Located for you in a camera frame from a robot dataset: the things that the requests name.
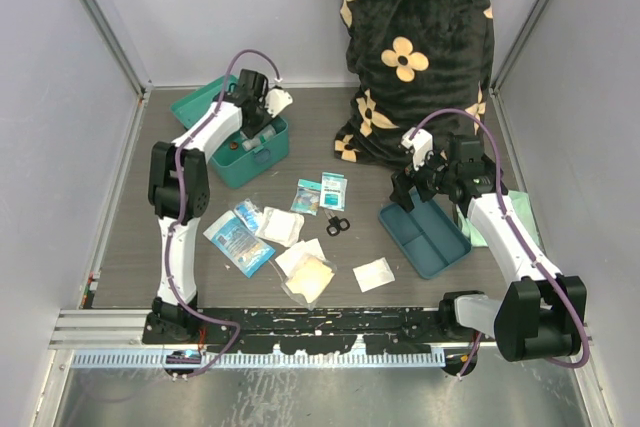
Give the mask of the white blue bandage roll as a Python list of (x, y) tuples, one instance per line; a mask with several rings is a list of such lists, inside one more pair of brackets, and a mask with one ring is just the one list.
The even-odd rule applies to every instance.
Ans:
[(251, 139), (246, 139), (242, 142), (242, 147), (246, 152), (251, 151), (252, 149), (260, 146), (262, 141), (259, 137), (254, 137)]

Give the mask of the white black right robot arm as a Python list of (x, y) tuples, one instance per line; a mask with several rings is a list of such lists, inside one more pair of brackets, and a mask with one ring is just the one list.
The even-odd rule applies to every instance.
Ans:
[(409, 129), (400, 145), (410, 161), (392, 176), (391, 201), (410, 213), (414, 195), (421, 202), (447, 197), (484, 238), (507, 284), (501, 300), (480, 291), (445, 294), (438, 317), (442, 335), (452, 341), (471, 331), (487, 335), (509, 362), (583, 366), (589, 359), (586, 286), (564, 275), (523, 226), (502, 181), (499, 155), (488, 156), (478, 138), (459, 135), (440, 155), (432, 135), (418, 128)]

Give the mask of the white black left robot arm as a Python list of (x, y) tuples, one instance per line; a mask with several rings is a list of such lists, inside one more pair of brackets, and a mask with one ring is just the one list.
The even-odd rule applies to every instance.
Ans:
[(243, 69), (229, 88), (225, 78), (204, 114), (180, 137), (152, 147), (148, 200), (161, 231), (161, 280), (151, 311), (178, 343), (200, 331), (195, 314), (195, 242), (210, 200), (207, 164), (231, 135), (259, 132), (274, 118), (267, 101), (269, 81)]

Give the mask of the white plastic bottle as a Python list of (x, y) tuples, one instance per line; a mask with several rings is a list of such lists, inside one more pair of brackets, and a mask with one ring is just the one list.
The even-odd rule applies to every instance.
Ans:
[(273, 126), (265, 127), (251, 140), (252, 147), (255, 148), (256, 146), (259, 146), (265, 143), (266, 141), (274, 137), (275, 134), (276, 134), (276, 130)]

